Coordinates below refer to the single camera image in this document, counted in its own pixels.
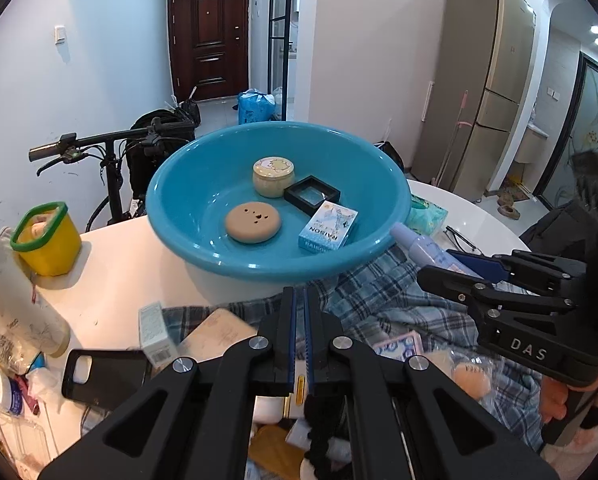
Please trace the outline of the right hand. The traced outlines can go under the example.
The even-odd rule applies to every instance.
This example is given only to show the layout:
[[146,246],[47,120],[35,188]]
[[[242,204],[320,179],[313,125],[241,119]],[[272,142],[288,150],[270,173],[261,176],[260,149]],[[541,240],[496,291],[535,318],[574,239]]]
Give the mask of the right hand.
[[567,413],[566,401],[571,392],[588,392],[598,386],[598,379],[591,385],[575,387],[559,382],[556,379],[543,376],[541,380],[539,413],[542,422],[553,419],[562,420]]

